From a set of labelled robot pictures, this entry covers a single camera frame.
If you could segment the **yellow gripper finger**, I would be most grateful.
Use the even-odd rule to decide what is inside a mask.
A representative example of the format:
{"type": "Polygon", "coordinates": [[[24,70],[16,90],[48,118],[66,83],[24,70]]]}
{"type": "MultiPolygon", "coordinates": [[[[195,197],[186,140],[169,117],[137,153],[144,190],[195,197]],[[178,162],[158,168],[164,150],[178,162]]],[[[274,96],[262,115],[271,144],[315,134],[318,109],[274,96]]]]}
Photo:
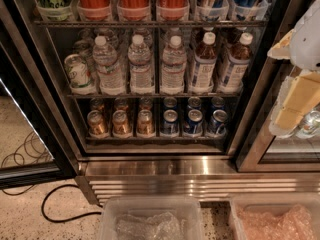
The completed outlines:
{"type": "Polygon", "coordinates": [[[267,56],[276,60],[290,60],[290,42],[294,30],[291,29],[278,43],[272,46],[267,52],[267,56]]]}
{"type": "Polygon", "coordinates": [[[289,135],[319,103],[319,73],[303,70],[296,77],[287,76],[271,112],[270,133],[275,136],[289,135]]]}

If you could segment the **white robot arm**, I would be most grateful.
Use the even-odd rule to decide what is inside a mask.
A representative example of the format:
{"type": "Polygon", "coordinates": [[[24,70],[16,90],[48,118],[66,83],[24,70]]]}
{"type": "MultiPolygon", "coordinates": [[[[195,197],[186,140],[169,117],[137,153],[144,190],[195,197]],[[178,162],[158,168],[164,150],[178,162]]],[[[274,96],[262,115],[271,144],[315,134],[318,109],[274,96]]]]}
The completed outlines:
{"type": "Polygon", "coordinates": [[[276,60],[289,60],[301,69],[296,77],[282,82],[271,113],[272,135],[289,135],[320,102],[320,0],[267,53],[276,60]]]}

